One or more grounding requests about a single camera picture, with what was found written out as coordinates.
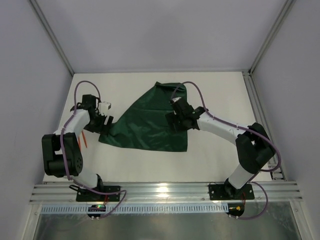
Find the dark green cloth napkin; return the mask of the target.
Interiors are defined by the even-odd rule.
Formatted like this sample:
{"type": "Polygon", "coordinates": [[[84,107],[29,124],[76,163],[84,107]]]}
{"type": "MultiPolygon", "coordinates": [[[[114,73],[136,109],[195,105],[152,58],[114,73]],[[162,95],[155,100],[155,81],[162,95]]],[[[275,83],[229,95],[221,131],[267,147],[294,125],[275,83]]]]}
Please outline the dark green cloth napkin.
{"type": "Polygon", "coordinates": [[[186,152],[188,133],[171,131],[166,114],[173,111],[172,93],[186,98],[184,85],[156,82],[111,125],[108,135],[100,135],[102,144],[118,148],[161,152],[186,152]]]}

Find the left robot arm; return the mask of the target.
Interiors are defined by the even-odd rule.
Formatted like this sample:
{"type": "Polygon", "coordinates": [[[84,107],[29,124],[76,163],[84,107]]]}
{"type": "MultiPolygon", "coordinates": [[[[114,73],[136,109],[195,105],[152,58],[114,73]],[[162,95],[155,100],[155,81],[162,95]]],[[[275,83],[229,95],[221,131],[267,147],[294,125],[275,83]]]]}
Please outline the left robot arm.
{"type": "Polygon", "coordinates": [[[113,116],[109,115],[111,103],[102,102],[92,94],[82,96],[70,109],[70,118],[52,134],[41,139],[44,172],[48,176],[67,178],[79,187],[101,193],[104,185],[99,174],[84,167],[79,144],[83,131],[107,135],[113,116]]]}

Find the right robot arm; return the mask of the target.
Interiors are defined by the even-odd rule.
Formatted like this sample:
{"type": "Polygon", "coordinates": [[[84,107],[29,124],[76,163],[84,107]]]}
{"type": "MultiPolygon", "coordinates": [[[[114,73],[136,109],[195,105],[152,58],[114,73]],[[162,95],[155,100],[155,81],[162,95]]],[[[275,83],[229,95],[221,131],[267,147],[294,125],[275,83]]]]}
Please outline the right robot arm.
{"type": "Polygon", "coordinates": [[[182,97],[173,98],[170,105],[173,111],[165,117],[172,131],[182,132],[191,129],[204,131],[235,145],[238,166],[225,180],[223,187],[228,199],[239,197],[245,185],[277,152],[264,127],[257,122],[249,126],[230,123],[211,115],[202,106],[193,108],[182,97]]]}

